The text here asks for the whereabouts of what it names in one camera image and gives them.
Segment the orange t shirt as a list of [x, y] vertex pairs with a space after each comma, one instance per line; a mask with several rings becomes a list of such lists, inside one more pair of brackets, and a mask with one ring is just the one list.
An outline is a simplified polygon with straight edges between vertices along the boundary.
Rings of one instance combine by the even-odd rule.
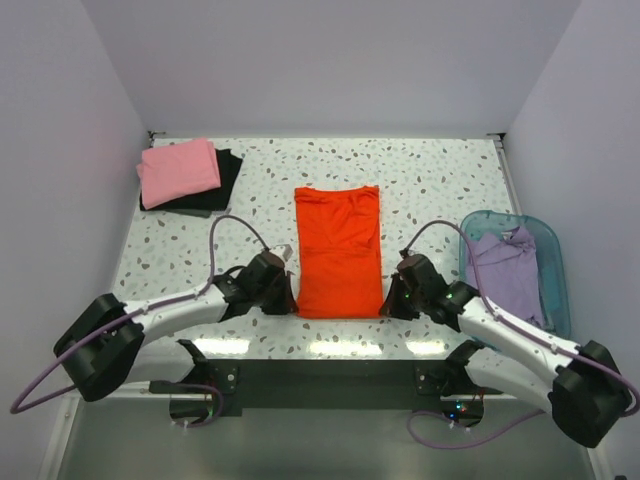
[[295, 190], [299, 239], [298, 314], [368, 319], [383, 303], [380, 191]]

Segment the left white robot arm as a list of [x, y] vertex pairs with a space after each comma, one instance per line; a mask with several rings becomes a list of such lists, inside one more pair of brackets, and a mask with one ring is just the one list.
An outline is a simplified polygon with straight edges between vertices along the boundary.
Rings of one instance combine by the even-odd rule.
[[149, 301], [121, 302], [114, 294], [97, 297], [53, 348], [82, 398], [101, 400], [125, 383], [139, 351], [182, 330], [240, 317], [253, 307], [266, 315], [297, 310], [290, 273], [291, 247], [279, 245], [248, 265], [216, 275], [200, 287]]

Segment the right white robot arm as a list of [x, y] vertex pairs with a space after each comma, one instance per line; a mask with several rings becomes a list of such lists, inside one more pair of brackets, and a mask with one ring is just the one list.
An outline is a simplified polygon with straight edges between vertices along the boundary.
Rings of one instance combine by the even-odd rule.
[[448, 283], [422, 254], [397, 265], [383, 316], [434, 323], [466, 335], [430, 375], [442, 396], [496, 390], [549, 414], [571, 440], [595, 448], [634, 395], [602, 344], [584, 345], [536, 328], [462, 281]]

